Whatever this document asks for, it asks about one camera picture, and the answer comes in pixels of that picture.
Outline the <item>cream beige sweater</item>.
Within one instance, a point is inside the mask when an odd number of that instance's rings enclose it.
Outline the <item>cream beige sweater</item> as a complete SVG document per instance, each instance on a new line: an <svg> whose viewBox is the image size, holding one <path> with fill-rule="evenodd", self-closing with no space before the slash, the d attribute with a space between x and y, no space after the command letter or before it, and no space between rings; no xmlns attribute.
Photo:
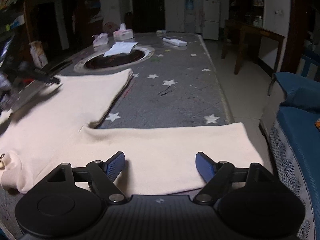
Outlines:
<svg viewBox="0 0 320 240"><path fill-rule="evenodd" d="M128 195L198 189L195 167L203 152L237 167L266 161L241 123L155 129L97 129L131 79L130 69L111 75L61 77L17 111L1 115L1 187L27 193L61 163L82 167L123 152L129 163L117 184Z"/></svg>

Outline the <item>black smartphone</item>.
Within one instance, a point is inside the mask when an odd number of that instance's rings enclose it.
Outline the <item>black smartphone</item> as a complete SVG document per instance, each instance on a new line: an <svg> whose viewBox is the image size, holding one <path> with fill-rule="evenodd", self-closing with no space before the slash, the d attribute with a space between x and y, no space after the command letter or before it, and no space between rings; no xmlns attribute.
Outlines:
<svg viewBox="0 0 320 240"><path fill-rule="evenodd" d="M42 70L49 74L54 74L70 66L72 63L73 63L72 60L64 60L59 63L48 63L46 66L42 68Z"/></svg>

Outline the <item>white paper bag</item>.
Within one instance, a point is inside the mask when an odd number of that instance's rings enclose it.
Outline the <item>white paper bag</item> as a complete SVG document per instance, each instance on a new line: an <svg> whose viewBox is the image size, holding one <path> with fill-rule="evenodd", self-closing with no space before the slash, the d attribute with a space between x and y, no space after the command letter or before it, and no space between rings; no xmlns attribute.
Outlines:
<svg viewBox="0 0 320 240"><path fill-rule="evenodd" d="M47 57L44 53L42 43L40 41L30 42L30 54L33 58L33 62L37 68L42 69L48 64Z"/></svg>

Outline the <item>round black induction cooktop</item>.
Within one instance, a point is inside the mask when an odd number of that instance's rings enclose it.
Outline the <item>round black induction cooktop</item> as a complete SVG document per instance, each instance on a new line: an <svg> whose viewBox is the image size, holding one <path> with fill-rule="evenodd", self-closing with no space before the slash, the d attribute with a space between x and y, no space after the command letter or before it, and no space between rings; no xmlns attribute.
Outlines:
<svg viewBox="0 0 320 240"><path fill-rule="evenodd" d="M141 63L153 56L155 49L151 46L135 46L128 54L116 54L104 57L104 51L96 52L80 60L73 70L76 73L102 73L109 70L118 70Z"/></svg>

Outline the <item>small pink white box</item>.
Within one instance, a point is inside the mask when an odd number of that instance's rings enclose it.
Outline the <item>small pink white box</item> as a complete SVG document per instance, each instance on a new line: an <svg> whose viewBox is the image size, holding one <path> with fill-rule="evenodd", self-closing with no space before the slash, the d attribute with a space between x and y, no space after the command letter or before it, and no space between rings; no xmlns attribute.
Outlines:
<svg viewBox="0 0 320 240"><path fill-rule="evenodd" d="M101 33L99 35L93 35L93 46L104 46L108 44L108 34L107 33Z"/></svg>

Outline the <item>pink tissue box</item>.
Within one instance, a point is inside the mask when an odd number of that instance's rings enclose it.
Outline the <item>pink tissue box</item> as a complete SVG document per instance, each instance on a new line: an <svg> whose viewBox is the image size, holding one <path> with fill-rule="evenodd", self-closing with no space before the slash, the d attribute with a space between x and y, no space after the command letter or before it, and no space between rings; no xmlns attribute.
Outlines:
<svg viewBox="0 0 320 240"><path fill-rule="evenodd" d="M133 30L127 29L125 23L120 24L119 30L113 32L113 38L119 41L125 41L134 37Z"/></svg>

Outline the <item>blue sofa cushion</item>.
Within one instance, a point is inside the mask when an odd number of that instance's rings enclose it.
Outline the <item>blue sofa cushion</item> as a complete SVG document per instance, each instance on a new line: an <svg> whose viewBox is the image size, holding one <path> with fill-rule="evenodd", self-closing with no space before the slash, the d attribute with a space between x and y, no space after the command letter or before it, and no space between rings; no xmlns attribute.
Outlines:
<svg viewBox="0 0 320 240"><path fill-rule="evenodd" d="M277 72L273 74L268 95L271 95L275 83L284 93L284 100L279 104L281 107L295 107L319 114L319 82L289 72Z"/></svg>

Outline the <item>dark wooden door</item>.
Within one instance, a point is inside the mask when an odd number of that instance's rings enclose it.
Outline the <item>dark wooden door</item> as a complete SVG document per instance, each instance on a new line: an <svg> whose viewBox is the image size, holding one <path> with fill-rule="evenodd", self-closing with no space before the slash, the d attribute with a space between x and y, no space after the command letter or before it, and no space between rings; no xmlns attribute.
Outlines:
<svg viewBox="0 0 320 240"><path fill-rule="evenodd" d="M165 29L164 0L132 0L132 12L136 33Z"/></svg>

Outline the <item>white remote control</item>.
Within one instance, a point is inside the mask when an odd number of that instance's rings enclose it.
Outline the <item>white remote control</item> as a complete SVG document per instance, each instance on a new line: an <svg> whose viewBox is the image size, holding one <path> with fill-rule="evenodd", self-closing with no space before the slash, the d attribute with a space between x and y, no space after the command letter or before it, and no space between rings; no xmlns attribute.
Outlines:
<svg viewBox="0 0 320 240"><path fill-rule="evenodd" d="M175 39L175 38L164 37L164 38L162 38L162 41L165 43L171 44L173 46L176 46L176 47L185 47L188 45L188 42L183 41L183 40L179 40L179 39Z"/></svg>

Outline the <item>dark wooden side table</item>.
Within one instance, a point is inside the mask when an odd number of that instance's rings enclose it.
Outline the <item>dark wooden side table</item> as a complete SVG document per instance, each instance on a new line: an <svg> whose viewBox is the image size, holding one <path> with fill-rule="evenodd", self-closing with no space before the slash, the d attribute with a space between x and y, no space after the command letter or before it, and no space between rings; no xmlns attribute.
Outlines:
<svg viewBox="0 0 320 240"><path fill-rule="evenodd" d="M259 56L263 38L277 43L274 67L270 67ZM283 35L261 27L225 20L221 59L225 59L228 50L233 48L236 50L235 75L239 74L243 62L249 60L257 64L267 75L272 76L279 65L284 38Z"/></svg>

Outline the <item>water dispenser with blue bottle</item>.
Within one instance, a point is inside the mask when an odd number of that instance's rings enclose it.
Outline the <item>water dispenser with blue bottle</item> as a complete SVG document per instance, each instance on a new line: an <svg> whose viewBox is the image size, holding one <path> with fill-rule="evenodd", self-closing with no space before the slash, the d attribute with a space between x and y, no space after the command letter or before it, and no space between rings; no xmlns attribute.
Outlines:
<svg viewBox="0 0 320 240"><path fill-rule="evenodd" d="M185 0L184 4L184 31L195 33L194 0Z"/></svg>

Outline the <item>white refrigerator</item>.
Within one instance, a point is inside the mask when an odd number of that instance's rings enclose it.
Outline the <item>white refrigerator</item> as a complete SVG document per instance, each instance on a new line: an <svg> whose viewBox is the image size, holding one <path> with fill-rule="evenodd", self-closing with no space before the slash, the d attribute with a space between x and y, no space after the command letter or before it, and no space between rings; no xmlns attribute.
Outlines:
<svg viewBox="0 0 320 240"><path fill-rule="evenodd" d="M219 27L220 0L203 0L203 38L208 40L218 40Z"/></svg>

